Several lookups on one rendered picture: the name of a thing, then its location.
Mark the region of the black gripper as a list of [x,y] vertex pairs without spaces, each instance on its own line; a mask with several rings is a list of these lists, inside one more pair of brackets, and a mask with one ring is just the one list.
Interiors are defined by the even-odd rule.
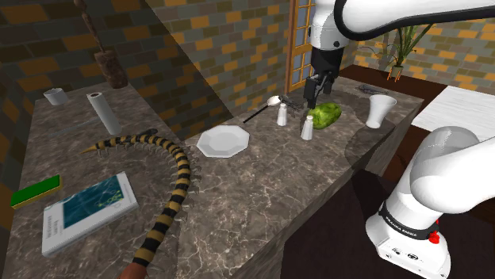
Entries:
[[318,89],[318,77],[311,76],[305,79],[304,99],[307,107],[314,109],[316,106],[317,90],[318,94],[330,94],[335,78],[340,72],[340,64],[343,58],[344,48],[325,51],[313,47],[311,54],[311,66],[315,74],[321,74],[321,81]]

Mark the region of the green melon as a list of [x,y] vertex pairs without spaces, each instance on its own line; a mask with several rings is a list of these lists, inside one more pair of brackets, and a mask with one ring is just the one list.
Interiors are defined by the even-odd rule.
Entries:
[[316,105],[314,109],[308,111],[308,115],[313,117],[313,128],[321,130],[335,123],[342,113],[339,105],[327,102]]

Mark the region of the wooden glass-paned door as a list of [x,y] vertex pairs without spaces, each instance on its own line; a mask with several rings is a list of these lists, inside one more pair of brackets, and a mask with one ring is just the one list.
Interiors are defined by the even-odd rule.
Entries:
[[313,73],[310,65],[312,45],[309,27],[316,9],[316,0],[290,0],[289,29],[287,32],[285,92],[304,86]]

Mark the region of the dark grey flat utensil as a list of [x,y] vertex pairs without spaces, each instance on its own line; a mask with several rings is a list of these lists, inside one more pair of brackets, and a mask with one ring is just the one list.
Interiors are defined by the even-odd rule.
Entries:
[[374,94],[384,94],[384,95],[387,95],[388,92],[386,90],[381,90],[377,87],[374,87],[374,86],[370,86],[370,85],[367,85],[367,84],[362,84],[360,86],[357,87],[357,90],[360,90],[361,92],[365,93],[365,94],[369,94],[369,95],[374,95]]

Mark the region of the tall white cup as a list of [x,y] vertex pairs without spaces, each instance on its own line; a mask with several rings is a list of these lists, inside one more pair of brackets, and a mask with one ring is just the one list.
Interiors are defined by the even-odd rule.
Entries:
[[384,94],[374,94],[369,97],[370,111],[366,120],[369,128],[380,128],[386,114],[397,104],[394,97]]

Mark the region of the green potted plant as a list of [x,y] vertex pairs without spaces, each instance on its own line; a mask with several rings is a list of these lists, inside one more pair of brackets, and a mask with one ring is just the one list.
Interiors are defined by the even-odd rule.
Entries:
[[389,42],[390,32],[367,42],[358,42],[355,62],[368,67],[374,59],[380,71],[388,71],[386,79],[396,82],[402,75],[403,63],[408,55],[416,52],[416,45],[433,26],[426,25],[421,31],[418,30],[419,25],[396,29],[392,43]]

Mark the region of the white octagonal plate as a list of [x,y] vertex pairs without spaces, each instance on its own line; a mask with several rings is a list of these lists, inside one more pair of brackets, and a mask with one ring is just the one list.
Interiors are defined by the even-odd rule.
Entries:
[[248,147],[250,134],[238,125],[218,125],[203,132],[196,144],[209,158],[231,158]]

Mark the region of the white table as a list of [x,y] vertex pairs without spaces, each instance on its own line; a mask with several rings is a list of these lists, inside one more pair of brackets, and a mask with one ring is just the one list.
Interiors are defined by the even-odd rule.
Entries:
[[495,96],[448,86],[418,113],[412,125],[430,132],[459,126],[487,140],[495,136]]

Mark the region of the yellow black centipede toy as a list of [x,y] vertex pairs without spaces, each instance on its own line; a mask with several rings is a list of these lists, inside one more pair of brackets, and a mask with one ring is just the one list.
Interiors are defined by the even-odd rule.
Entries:
[[150,128],[144,132],[129,136],[113,137],[98,141],[91,147],[82,151],[82,154],[97,151],[108,151],[111,147],[124,146],[128,148],[137,144],[157,147],[167,151],[175,161],[178,172],[175,188],[171,192],[171,198],[166,203],[163,211],[157,216],[152,229],[146,234],[144,243],[137,249],[132,261],[119,274],[117,279],[146,279],[147,267],[153,261],[156,251],[163,242],[168,229],[182,208],[182,203],[187,198],[191,184],[190,161],[184,150],[169,139],[157,136],[158,130]]

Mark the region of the brown rough brush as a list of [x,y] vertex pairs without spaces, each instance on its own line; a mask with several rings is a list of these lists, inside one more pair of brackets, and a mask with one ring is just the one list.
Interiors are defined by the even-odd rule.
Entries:
[[94,53],[94,58],[101,69],[104,78],[114,89],[126,87],[129,84],[129,81],[125,75],[124,69],[120,64],[116,53],[104,49],[92,19],[86,11],[86,3],[84,0],[73,0],[73,3],[81,11],[82,19],[99,48],[99,51]]

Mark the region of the white paper towel roll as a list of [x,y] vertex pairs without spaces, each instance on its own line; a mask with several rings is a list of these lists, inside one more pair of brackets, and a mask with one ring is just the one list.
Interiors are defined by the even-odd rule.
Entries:
[[87,94],[88,101],[93,106],[95,112],[112,136],[121,132],[121,125],[110,108],[105,96],[101,92]]

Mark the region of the grey thin knife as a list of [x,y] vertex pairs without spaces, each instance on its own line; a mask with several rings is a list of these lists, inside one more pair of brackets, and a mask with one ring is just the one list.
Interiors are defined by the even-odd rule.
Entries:
[[55,136],[59,136],[59,135],[62,135],[64,133],[67,133],[67,132],[71,132],[71,131],[77,130],[77,129],[83,127],[83,126],[86,126],[88,124],[92,124],[94,122],[97,122],[98,120],[99,119],[95,117],[93,119],[87,120],[87,121],[82,122],[80,124],[76,124],[76,125],[71,126],[69,128],[64,128],[64,129],[62,129],[62,130],[60,130],[58,132],[53,132],[53,133],[49,134],[48,137],[55,137]]

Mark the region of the white and blue book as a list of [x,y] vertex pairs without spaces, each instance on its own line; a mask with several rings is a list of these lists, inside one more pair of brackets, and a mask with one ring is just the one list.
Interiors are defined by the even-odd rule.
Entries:
[[124,171],[49,205],[41,253],[49,258],[138,207]]

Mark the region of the small white cup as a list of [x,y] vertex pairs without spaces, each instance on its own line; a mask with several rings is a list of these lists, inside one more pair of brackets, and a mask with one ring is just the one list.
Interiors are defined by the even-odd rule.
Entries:
[[68,96],[62,88],[52,88],[44,92],[44,96],[52,105],[62,105],[68,102]]

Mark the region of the green yellow sponge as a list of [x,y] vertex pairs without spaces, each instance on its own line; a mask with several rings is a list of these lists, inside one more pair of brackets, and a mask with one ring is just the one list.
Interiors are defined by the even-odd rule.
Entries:
[[63,179],[57,174],[13,193],[10,206],[14,209],[23,207],[60,190],[62,187]]

